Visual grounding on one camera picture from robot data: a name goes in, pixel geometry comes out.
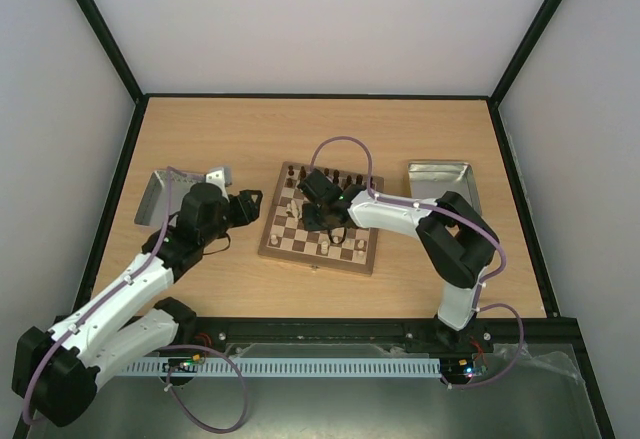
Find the gray wall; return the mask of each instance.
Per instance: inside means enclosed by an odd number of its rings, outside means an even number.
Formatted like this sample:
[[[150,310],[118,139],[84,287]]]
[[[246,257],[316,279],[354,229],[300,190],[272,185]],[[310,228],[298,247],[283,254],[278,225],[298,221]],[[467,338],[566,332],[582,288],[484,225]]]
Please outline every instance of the gray wall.
[[[18,337],[69,312],[133,103],[74,0],[0,0],[0,436]]]
[[[96,0],[147,92],[489,94],[543,0]]]
[[[565,0],[501,110],[562,313],[614,428],[640,403],[640,0]]]

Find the chessboard frame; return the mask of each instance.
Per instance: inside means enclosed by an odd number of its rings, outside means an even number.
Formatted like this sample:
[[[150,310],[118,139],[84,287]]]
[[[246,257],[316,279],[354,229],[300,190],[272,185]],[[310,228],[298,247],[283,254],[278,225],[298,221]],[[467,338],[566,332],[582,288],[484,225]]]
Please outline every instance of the chessboard frame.
[[[378,234],[379,230],[372,228],[369,230],[369,238],[367,241],[367,258],[364,264],[358,264],[354,262],[343,261],[340,259],[333,259],[330,257],[322,257],[318,255],[310,255],[304,253],[296,253],[293,251],[286,251],[281,249],[276,249],[273,247],[269,247],[269,237],[271,233],[271,227],[273,226],[273,222],[275,220],[275,215],[277,211],[277,207],[279,205],[280,200],[280,191],[284,188],[285,181],[287,179],[287,170],[289,166],[294,166],[296,168],[300,168],[301,166],[309,167],[308,164],[303,164],[299,162],[293,161],[285,161],[282,163],[282,168],[280,169],[280,173],[278,175],[278,181],[276,183],[276,188],[274,190],[273,199],[269,204],[269,214],[267,215],[267,221],[264,226],[264,230],[262,231],[262,236],[260,237],[260,245],[258,246],[258,255],[261,257],[265,257],[267,259],[275,259],[281,260],[285,262],[289,262],[292,264],[301,264],[301,265],[309,265],[314,268],[327,268],[333,269],[337,271],[346,271],[351,273],[363,274],[370,276],[373,274],[373,267],[375,263],[376,249],[378,246]],[[320,170],[323,170],[325,166],[314,166]],[[352,175],[355,177],[358,174],[362,174],[366,177],[366,174],[360,172],[351,172],[351,171],[342,171],[341,175]],[[380,176],[372,176],[373,183],[375,184],[376,190],[382,192],[384,191],[384,178]],[[294,196],[294,199],[303,200],[304,196],[300,192]]]

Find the wooden chessboard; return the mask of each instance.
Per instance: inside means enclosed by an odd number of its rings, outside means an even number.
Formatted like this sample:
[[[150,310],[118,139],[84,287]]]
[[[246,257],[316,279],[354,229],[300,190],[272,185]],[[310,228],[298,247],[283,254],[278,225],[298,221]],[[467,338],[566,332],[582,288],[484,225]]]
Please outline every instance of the wooden chessboard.
[[[293,167],[293,175],[289,176],[289,166]],[[357,272],[371,275],[376,255],[378,241],[378,229],[348,229],[347,237],[341,244],[335,244],[327,232],[308,232],[304,230],[302,219],[296,220],[287,213],[287,204],[292,200],[297,202],[302,211],[302,204],[308,202],[302,192],[296,188],[299,184],[301,167],[309,171],[308,164],[285,162],[282,164],[273,202],[269,208],[267,223],[260,239],[258,254],[283,261],[298,262],[310,265],[313,268],[329,267],[343,271]],[[317,166],[321,171],[326,168]],[[335,169],[328,170],[328,177],[333,180]],[[340,187],[344,188],[347,176],[351,176],[352,182],[362,173],[350,171],[338,171]],[[372,187],[378,191],[383,190],[384,179],[373,176]],[[343,237],[344,229],[332,231],[332,235]],[[326,254],[322,253],[323,241],[329,243]]]

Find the black frame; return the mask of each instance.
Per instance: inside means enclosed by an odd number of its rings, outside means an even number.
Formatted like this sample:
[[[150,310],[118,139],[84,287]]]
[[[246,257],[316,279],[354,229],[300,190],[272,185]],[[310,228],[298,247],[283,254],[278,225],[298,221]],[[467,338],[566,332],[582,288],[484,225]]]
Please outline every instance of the black frame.
[[[125,139],[116,171],[109,189],[105,207],[100,218],[98,230],[93,242],[87,266],[82,277],[78,294],[74,303],[74,310],[85,304],[91,297],[98,269],[111,231],[115,212],[120,200],[122,188],[129,169],[129,164],[136,146],[138,134],[144,119],[144,114],[152,97],[212,97],[212,98],[276,98],[276,99],[369,99],[369,100],[480,100],[485,101],[489,110],[494,131],[505,165],[507,178],[516,204],[518,217],[522,226],[531,262],[540,289],[546,319],[524,319],[526,338],[529,343],[571,344],[573,346],[578,365],[587,384],[587,392],[591,405],[603,437],[614,437],[613,429],[607,415],[600,390],[591,367],[591,362],[582,339],[582,334],[575,319],[563,318],[555,298],[553,287],[544,263],[540,244],[537,240],[533,221],[520,182],[518,170],[509,146],[504,123],[500,117],[499,106],[527,58],[549,24],[553,14],[562,0],[544,0],[533,22],[529,26],[518,49],[502,75],[493,94],[488,96],[455,96],[455,95],[367,95],[367,94],[145,94],[129,69],[115,39],[108,29],[94,0],[76,0],[85,14],[87,21],[100,40],[105,52],[110,58],[115,70],[122,79],[131,98],[135,102],[135,110]],[[518,328],[514,319],[479,319],[479,327],[490,332],[492,340],[496,342],[517,342]],[[315,341],[331,342],[335,340],[336,328],[350,340],[357,340],[361,335],[362,342],[384,344],[400,344],[407,346],[407,331],[419,331],[421,328],[432,328],[433,319],[394,319],[394,320],[353,320],[353,319],[240,319],[240,318],[199,318],[200,330],[210,332],[217,346],[224,343],[237,342],[273,342],[273,341],[308,341],[300,337],[309,337],[307,331],[313,330]],[[219,340],[218,335],[224,332],[225,340]],[[438,357],[451,355],[431,344],[426,346],[425,352]],[[14,433],[14,439],[26,437],[28,427],[20,421]]]

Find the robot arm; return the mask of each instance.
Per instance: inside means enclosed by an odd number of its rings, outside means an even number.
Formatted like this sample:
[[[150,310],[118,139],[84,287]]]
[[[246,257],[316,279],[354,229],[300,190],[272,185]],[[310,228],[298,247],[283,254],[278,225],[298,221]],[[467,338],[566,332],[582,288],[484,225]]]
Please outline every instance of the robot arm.
[[[57,426],[79,417],[97,391],[128,363],[174,341],[186,343],[193,336],[195,313],[172,298],[122,326],[195,266],[211,242],[258,218],[260,191],[228,194],[225,186],[230,184],[230,172],[222,167],[210,171],[205,181],[193,185],[185,195],[176,225],[167,228],[155,257],[140,274],[134,271],[149,260],[160,231],[151,235],[127,269],[83,308],[46,332],[32,327],[18,340],[12,389],[25,397],[38,364],[68,335],[43,369],[31,399],[31,405]],[[94,309],[79,325],[79,319]]]
[[[318,169],[298,186],[311,201],[302,207],[302,220],[309,231],[337,227],[375,227],[419,239],[438,274],[446,281],[438,319],[459,331],[474,314],[479,279],[495,252],[480,234],[442,214],[419,208],[419,203],[376,193],[371,197],[364,186],[352,184],[344,191]],[[455,192],[439,199],[420,200],[455,213],[481,227],[497,240],[480,215]],[[448,228],[458,226],[454,236]]]

